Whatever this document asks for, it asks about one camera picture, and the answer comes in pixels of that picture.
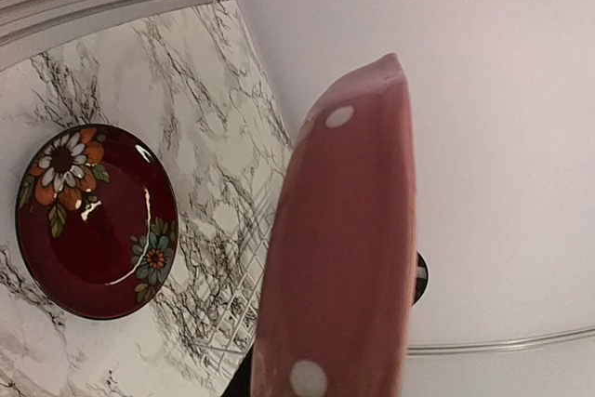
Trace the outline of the pink dotted scalloped plate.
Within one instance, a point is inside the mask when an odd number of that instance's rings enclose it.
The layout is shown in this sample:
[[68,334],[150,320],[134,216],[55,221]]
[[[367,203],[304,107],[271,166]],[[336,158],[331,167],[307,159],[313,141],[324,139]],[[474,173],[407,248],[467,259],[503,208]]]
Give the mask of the pink dotted scalloped plate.
[[407,81],[394,54],[311,107],[271,231],[254,396],[397,396],[417,269]]

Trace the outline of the black striped large plate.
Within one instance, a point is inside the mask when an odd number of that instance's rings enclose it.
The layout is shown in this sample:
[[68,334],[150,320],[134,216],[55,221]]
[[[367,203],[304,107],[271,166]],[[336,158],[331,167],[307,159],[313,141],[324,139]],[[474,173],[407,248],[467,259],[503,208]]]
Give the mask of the black striped large plate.
[[429,282],[429,271],[425,259],[419,252],[416,253],[416,283],[414,303],[417,303],[425,293]]

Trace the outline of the red floral plate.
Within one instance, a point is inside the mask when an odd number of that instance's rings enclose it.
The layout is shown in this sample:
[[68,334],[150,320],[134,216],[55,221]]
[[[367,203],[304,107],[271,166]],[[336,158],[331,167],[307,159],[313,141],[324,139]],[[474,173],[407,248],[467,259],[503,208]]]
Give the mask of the red floral plate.
[[125,317],[165,284],[177,251],[177,201],[165,168],[133,134],[90,124],[61,131],[25,169],[15,204],[24,264],[59,307]]

